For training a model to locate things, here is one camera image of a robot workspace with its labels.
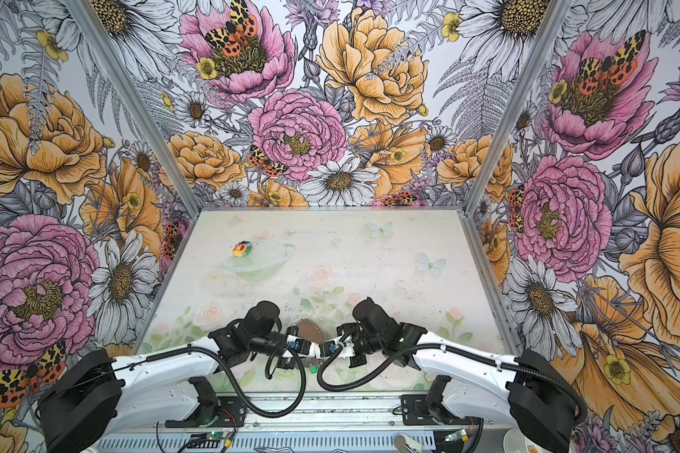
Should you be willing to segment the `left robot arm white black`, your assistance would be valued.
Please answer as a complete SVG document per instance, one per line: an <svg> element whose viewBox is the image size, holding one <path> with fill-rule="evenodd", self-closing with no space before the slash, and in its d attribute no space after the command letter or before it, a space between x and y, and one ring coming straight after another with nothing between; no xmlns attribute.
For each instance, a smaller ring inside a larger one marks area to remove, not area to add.
<svg viewBox="0 0 680 453"><path fill-rule="evenodd" d="M310 352L296 330L281 333L279 315L276 304L261 301L244 318L179 347L116 358L104 349L86 355L38 401L47 451L81 452L106 434L152 423L212 424L220 402L211 375L223 373L236 386L232 368L257 354L300 366Z"/></svg>

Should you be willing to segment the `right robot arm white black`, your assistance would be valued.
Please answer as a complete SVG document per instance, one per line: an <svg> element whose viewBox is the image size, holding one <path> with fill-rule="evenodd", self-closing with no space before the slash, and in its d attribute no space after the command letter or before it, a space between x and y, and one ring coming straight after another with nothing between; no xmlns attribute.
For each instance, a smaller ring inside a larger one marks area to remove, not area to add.
<svg viewBox="0 0 680 453"><path fill-rule="evenodd" d="M361 301L352 316L353 322L336 329L351 365L374 353L385 360L366 377L341 385L343 391L374 381L391 365L411 367L440 381L428 394L434 418L446 411L514 425L551 452L569 451L572 432L589 413L572 385L531 349L514 356L466 347L427 328L397 322L371 298Z"/></svg>

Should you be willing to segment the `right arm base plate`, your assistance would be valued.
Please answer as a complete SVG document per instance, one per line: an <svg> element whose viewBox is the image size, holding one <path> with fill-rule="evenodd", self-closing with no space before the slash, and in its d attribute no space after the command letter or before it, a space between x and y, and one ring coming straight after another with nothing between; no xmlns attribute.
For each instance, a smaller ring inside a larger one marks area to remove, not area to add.
<svg viewBox="0 0 680 453"><path fill-rule="evenodd" d="M462 426L471 420L453 415L440 402L432 402L426 394L402 394L400 416L404 426Z"/></svg>

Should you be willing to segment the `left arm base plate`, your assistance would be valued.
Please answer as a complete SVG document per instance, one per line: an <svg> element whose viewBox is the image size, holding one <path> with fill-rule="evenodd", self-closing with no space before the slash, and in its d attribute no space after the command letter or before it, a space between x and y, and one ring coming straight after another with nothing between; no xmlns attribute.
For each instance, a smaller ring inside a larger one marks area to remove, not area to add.
<svg viewBox="0 0 680 453"><path fill-rule="evenodd" d="M238 396L221 396L213 405L203 402L186 419L164 422L166 428L242 428L249 414Z"/></svg>

